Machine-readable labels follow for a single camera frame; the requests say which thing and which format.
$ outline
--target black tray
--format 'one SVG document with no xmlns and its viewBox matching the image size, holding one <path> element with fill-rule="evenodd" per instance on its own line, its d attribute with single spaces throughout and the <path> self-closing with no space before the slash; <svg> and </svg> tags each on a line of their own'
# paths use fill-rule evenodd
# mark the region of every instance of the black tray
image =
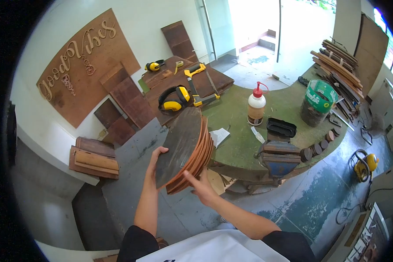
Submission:
<svg viewBox="0 0 393 262">
<path fill-rule="evenodd" d="M 267 122 L 267 130 L 293 138 L 297 132 L 297 126 L 295 124 L 270 117 Z"/>
</svg>

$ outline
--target window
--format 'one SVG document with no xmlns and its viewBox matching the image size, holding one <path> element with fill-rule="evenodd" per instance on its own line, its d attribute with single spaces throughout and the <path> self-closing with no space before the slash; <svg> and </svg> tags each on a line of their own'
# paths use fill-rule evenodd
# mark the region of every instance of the window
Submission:
<svg viewBox="0 0 393 262">
<path fill-rule="evenodd" d="M 381 13 L 377 8 L 374 8 L 374 20 L 378 26 L 387 34 L 388 36 L 388 44 L 386 55 L 384 56 L 384 64 L 391 70 L 393 73 L 393 34 L 390 29 L 387 27 L 384 19 L 381 16 Z"/>
</svg>

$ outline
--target wooden sign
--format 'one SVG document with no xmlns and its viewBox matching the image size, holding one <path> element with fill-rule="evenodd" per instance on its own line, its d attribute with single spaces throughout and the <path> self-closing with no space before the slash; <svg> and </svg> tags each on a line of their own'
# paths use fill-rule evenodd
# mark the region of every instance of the wooden sign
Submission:
<svg viewBox="0 0 393 262">
<path fill-rule="evenodd" d="M 99 78 L 119 62 L 129 75 L 140 69 L 109 9 L 68 40 L 36 85 L 42 97 L 77 128 L 108 94 Z"/>
</svg>

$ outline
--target black sleeve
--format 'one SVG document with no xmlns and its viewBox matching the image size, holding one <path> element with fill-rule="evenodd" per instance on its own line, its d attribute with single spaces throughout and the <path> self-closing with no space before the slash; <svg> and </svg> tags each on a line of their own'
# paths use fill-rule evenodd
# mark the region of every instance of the black sleeve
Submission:
<svg viewBox="0 0 393 262">
<path fill-rule="evenodd" d="M 318 261 L 302 233 L 274 231 L 262 241 L 291 262 Z"/>
<path fill-rule="evenodd" d="M 131 226 L 124 235 L 116 262 L 135 261 L 157 250 L 159 245 L 152 234 L 137 226 Z"/>
</svg>

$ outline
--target person's right hand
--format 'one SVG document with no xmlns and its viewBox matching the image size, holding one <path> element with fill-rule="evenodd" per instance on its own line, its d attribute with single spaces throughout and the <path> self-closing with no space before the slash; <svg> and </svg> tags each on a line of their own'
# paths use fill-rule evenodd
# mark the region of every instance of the person's right hand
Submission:
<svg viewBox="0 0 393 262">
<path fill-rule="evenodd" d="M 202 170 L 199 181 L 187 170 L 183 172 L 183 175 L 195 188 L 192 193 L 197 195 L 204 205 L 213 208 L 216 200 L 221 197 L 214 191 L 208 181 L 207 168 L 204 167 Z"/>
</svg>

